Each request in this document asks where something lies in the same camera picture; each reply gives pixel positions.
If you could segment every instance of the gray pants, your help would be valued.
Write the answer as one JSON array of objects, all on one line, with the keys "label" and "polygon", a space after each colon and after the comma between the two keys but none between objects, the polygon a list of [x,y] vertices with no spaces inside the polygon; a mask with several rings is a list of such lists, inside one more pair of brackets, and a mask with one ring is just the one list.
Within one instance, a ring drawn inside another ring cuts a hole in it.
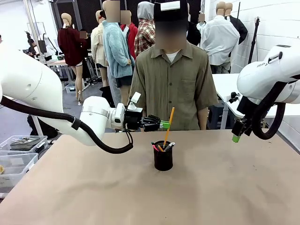
[{"label": "gray pants", "polygon": [[117,87],[116,78],[112,76],[109,67],[107,67],[107,78],[109,82],[109,87],[111,89],[114,105],[117,107],[118,103],[121,102],[121,91]]},{"label": "gray pants", "polygon": [[228,74],[230,62],[225,62],[219,66],[211,65],[210,67],[213,74]]}]

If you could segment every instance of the shirt pocket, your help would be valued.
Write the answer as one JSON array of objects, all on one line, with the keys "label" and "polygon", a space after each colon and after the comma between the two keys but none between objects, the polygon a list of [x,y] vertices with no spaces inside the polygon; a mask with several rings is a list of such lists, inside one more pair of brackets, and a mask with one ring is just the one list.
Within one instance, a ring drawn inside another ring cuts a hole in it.
[{"label": "shirt pocket", "polygon": [[195,83],[196,81],[188,81],[188,80],[181,80],[181,84],[179,86],[180,96],[179,100],[181,102],[193,102],[195,96]]}]

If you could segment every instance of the black jacket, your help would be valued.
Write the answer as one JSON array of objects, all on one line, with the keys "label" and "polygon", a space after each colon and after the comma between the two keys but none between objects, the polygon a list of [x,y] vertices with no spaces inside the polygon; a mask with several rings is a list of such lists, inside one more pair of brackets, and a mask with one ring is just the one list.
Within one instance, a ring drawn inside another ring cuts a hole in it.
[{"label": "black jacket", "polygon": [[196,24],[188,22],[187,41],[193,45],[198,45],[201,41],[200,31],[197,29]]},{"label": "black jacket", "polygon": [[230,22],[233,24],[233,26],[236,28],[236,30],[240,33],[240,39],[239,39],[239,44],[242,43],[248,34],[248,30],[245,27],[245,25],[241,22],[240,19],[234,18],[231,15],[230,17]]}]

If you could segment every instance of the olive green shirt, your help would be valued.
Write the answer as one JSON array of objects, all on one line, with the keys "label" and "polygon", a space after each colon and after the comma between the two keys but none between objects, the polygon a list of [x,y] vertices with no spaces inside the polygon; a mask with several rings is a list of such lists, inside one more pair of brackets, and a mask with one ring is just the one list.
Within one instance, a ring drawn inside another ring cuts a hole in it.
[{"label": "olive green shirt", "polygon": [[199,130],[197,111],[218,103],[208,55],[189,42],[173,63],[155,45],[139,54],[129,96],[136,91],[147,115],[168,121],[175,107],[171,130]]}]

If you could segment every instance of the plastic storage bin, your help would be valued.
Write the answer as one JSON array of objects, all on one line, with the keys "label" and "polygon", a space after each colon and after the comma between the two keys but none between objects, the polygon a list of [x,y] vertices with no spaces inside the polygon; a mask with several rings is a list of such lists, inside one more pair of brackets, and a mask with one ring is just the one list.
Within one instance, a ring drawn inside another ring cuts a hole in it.
[{"label": "plastic storage bin", "polygon": [[74,83],[69,83],[65,88],[66,88],[67,93],[71,93],[71,92],[76,93],[76,89],[75,89],[75,84]]},{"label": "plastic storage bin", "polygon": [[37,153],[0,156],[0,165],[4,167],[0,174],[0,193],[9,193],[37,161]]},{"label": "plastic storage bin", "polygon": [[[12,150],[11,144],[16,143],[17,140],[23,138],[39,138],[38,142],[30,148],[30,150]],[[12,136],[6,141],[0,144],[0,156],[1,155],[14,155],[14,154],[27,154],[27,153],[39,153],[48,147],[47,136]]]}]

